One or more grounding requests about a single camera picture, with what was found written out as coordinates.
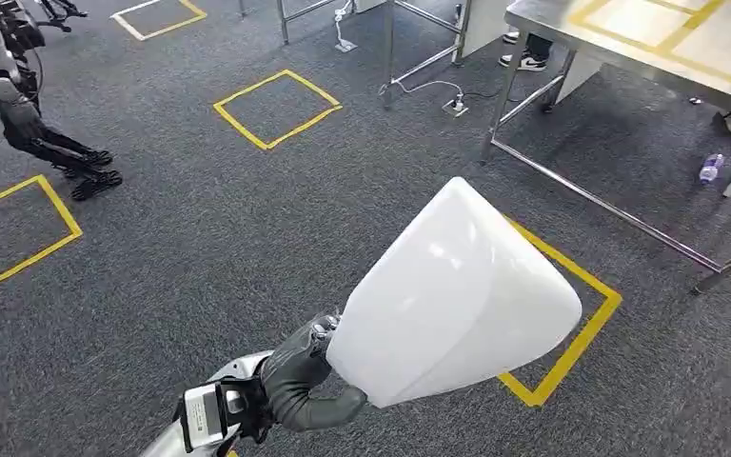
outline yellow tape square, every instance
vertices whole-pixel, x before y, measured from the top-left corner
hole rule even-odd
[[[115,12],[111,18],[114,19],[116,22],[119,23],[120,26],[125,28],[125,30],[129,31],[131,35],[133,35],[137,40],[139,41],[145,41],[152,37],[161,35],[163,33],[167,33],[168,31],[173,31],[175,29],[180,29],[183,26],[187,26],[189,24],[195,23],[201,19],[205,19],[207,14],[200,10],[199,8],[195,7],[189,0],[178,0],[178,2],[181,3],[184,7],[188,8],[190,11],[192,11],[195,16],[191,19],[187,19],[186,21],[179,22],[177,24],[173,24],[169,27],[166,27],[164,29],[154,31],[153,33],[148,33],[147,35],[144,35],[142,32],[136,30],[128,21],[122,17],[122,14],[127,14],[131,11],[140,10],[141,8],[148,7],[150,5],[156,4],[160,2],[161,0],[149,0],[148,2],[142,3],[141,5],[136,5],[135,7],[130,7],[126,10],[121,10],[119,12]]]
[[[546,242],[538,238],[536,235],[526,230],[514,221],[509,220],[512,226],[525,238],[529,243],[534,245],[543,254],[550,257],[551,259],[558,262],[562,267],[566,268],[571,273],[578,276],[582,281],[586,282],[590,287],[595,289],[601,295],[605,297],[603,304],[593,314],[593,316],[587,321],[586,325],[579,332],[578,335],[570,343],[570,346],[564,351],[564,354],[556,361],[553,368],[548,371],[544,378],[540,381],[540,384],[531,391],[528,387],[524,386],[517,378],[511,373],[505,373],[498,376],[503,384],[505,384],[515,395],[520,397],[523,402],[529,407],[538,407],[544,404],[547,398],[556,390],[559,383],[567,376],[570,369],[579,360],[584,351],[589,347],[592,340],[601,331],[601,328],[606,321],[612,317],[615,309],[621,304],[622,297],[615,290],[611,289],[606,284],[599,281],[585,269],[576,265],[575,262],[568,259],[564,254],[558,252]]]
[[[594,31],[600,35],[613,38],[625,43],[629,46],[637,48],[639,50],[645,50],[651,52],[659,57],[662,57],[673,62],[680,63],[691,69],[701,71],[711,76],[715,76],[724,81],[731,83],[731,74],[726,71],[722,71],[713,67],[710,67],[703,62],[698,62],[686,57],[677,55],[674,49],[682,43],[694,30],[698,29],[702,24],[707,22],[711,16],[713,16],[723,5],[731,3],[726,0],[698,0],[690,2],[690,0],[682,3],[681,0],[639,0],[648,4],[660,5],[673,11],[684,12],[688,14],[687,20],[684,21],[679,27],[674,28],[668,36],[664,37],[660,43],[651,45],[642,41],[632,39],[630,36],[626,36],[623,33],[618,33],[613,30],[608,30],[601,27],[598,24],[592,23],[590,17],[596,14],[599,10],[606,7],[607,4],[614,2],[615,0],[592,0],[587,6],[578,10],[575,14],[570,16],[569,21],[579,27],[587,30]],[[687,5],[691,4],[694,8],[689,8]],[[627,19],[631,21],[631,24],[638,24],[639,18]],[[652,30],[652,25],[649,25],[648,30]]]
[[[278,78],[281,78],[282,76],[288,76],[290,78],[293,78],[294,80],[303,84],[308,89],[312,90],[313,92],[317,93],[318,95],[321,95],[322,97],[324,97],[327,100],[327,102],[329,102],[331,104],[331,107],[324,110],[323,112],[321,112],[317,116],[313,117],[312,119],[309,119],[308,121],[304,122],[302,125],[298,126],[297,128],[280,136],[279,138],[276,138],[275,140],[273,140],[269,143],[266,143],[264,140],[260,139],[258,136],[251,133],[250,130],[248,130],[245,126],[243,126],[234,116],[232,116],[225,108],[223,108],[223,106],[226,105],[227,103],[229,103],[231,100],[233,100],[241,95],[244,95],[248,92],[256,90],[269,82],[272,82]],[[265,150],[273,149],[276,145],[285,141],[290,136],[293,136],[306,129],[309,129],[310,127],[312,127],[313,125],[317,124],[322,119],[327,117],[331,112],[341,109],[342,107],[343,106],[340,104],[340,102],[337,101],[334,97],[332,97],[331,95],[329,95],[328,93],[323,91],[321,88],[315,86],[314,84],[307,81],[305,78],[299,76],[298,74],[296,74],[290,70],[281,70],[278,73],[270,76],[269,78],[267,78],[263,81],[260,81],[256,84],[254,84],[253,86],[249,86],[245,89],[242,89],[239,92],[229,96],[228,98],[220,100],[219,102],[214,104],[214,109],[216,109],[217,112],[219,112],[220,115],[223,116],[223,119],[227,120],[229,124],[234,126],[235,129],[239,130],[239,132],[242,133],[243,136],[245,136],[248,140],[250,140],[251,143],[253,143],[254,145],[258,146],[259,148],[265,149]]]
[[[63,201],[60,200],[60,197],[57,195],[57,192],[55,192],[54,189],[51,188],[49,181],[47,181],[43,175],[39,174],[33,178],[30,178],[30,179],[24,181],[21,184],[15,185],[7,190],[4,190],[3,192],[0,192],[0,200],[2,198],[9,197],[10,195],[14,194],[18,190],[23,189],[26,186],[29,186],[32,184],[37,184],[38,186],[41,187],[41,189],[43,189],[43,192],[46,193],[48,198],[54,204],[54,207],[57,209],[57,212],[60,214],[60,217],[62,217],[63,221],[66,222],[66,226],[69,227],[70,234],[67,235],[65,238],[63,238],[62,240],[49,246],[48,248],[41,250],[40,252],[36,253],[35,255],[31,256],[29,259],[21,262],[20,264],[16,265],[15,267],[12,267],[12,268],[4,271],[3,273],[1,273],[0,282],[11,277],[12,275],[18,273],[22,269],[34,264],[35,262],[39,261],[40,259],[48,256],[49,254],[55,252],[62,246],[70,243],[71,241],[80,237],[80,235],[83,234],[83,231],[80,229],[80,226],[77,225],[77,222],[74,221],[74,218],[73,218],[73,216],[71,216],[71,213],[69,212],[69,210],[66,208],[65,205],[63,205]]]

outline stainless steel table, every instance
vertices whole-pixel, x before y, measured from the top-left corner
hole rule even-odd
[[[519,0],[506,11],[505,22],[520,30],[520,40],[514,48],[498,105],[484,139],[482,163],[490,157],[492,147],[499,148],[712,271],[712,275],[696,285],[695,292],[713,287],[730,274],[731,259],[720,264],[696,252],[513,149],[500,141],[495,132],[543,96],[546,97],[544,107],[552,108],[577,53],[731,110],[731,65],[729,68],[711,68],[708,67],[709,62],[697,58],[700,54],[731,57],[731,1]],[[715,30],[708,30],[708,23]],[[728,39],[706,39],[705,34],[713,32],[719,38],[727,36]],[[506,113],[505,106],[516,68],[520,65],[525,41],[531,33],[562,44],[570,51],[559,75]],[[716,49],[722,44],[726,44],[729,49]]]

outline gray carpet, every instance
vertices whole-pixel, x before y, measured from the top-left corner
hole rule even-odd
[[[72,19],[68,35],[49,30],[42,51],[48,120],[113,150],[125,184],[75,204],[59,172],[0,137],[0,190],[44,174],[84,232],[0,284],[0,455],[137,454],[185,387],[341,307],[425,202],[462,175],[623,297],[552,397],[529,408],[490,380],[367,409],[340,429],[276,429],[240,455],[731,456],[731,280],[691,297],[700,268],[508,157],[475,167],[468,157],[479,150],[489,100],[467,99],[470,112],[453,119],[439,108],[452,89],[433,87],[383,110],[379,10],[344,22],[360,47],[341,54],[332,48],[333,7],[291,23],[284,47],[272,2],[241,19],[236,2],[196,0],[206,19],[144,43],[109,19],[134,3],[90,2],[91,18]],[[452,14],[448,2],[420,4]],[[158,16],[147,12],[139,27],[153,30]],[[161,9],[159,22],[175,16]],[[398,67],[450,43],[406,11],[398,19]],[[500,53],[492,44],[461,69],[442,63],[414,81],[490,93],[503,77]],[[554,62],[563,56],[556,50]],[[263,151],[212,104],[283,69],[343,108]],[[546,77],[522,76],[515,92]],[[303,122],[318,102],[281,84],[240,100],[250,107],[240,113],[246,126],[263,136]],[[264,95],[273,105],[257,109]],[[501,135],[723,260],[731,137],[712,121],[715,107],[692,106],[688,95],[605,68],[553,114],[532,110]],[[721,180],[697,185],[701,160],[720,151]],[[49,211],[48,198],[29,189],[0,206],[0,268],[58,239]],[[586,319],[601,297],[575,284]],[[535,386],[559,350],[515,374]],[[333,380],[325,391],[340,387]]]

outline humanoid robot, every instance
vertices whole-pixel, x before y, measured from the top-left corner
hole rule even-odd
[[[71,196],[86,200],[118,186],[122,176],[102,170],[113,157],[106,150],[89,148],[47,126],[40,114],[40,89],[26,52],[46,43],[20,0],[0,0],[0,120],[4,137],[13,148],[51,162],[68,178],[81,179]]]

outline white plastic cover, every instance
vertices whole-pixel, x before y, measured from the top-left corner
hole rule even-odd
[[[351,292],[326,358],[387,407],[542,357],[581,315],[562,275],[456,177]]]

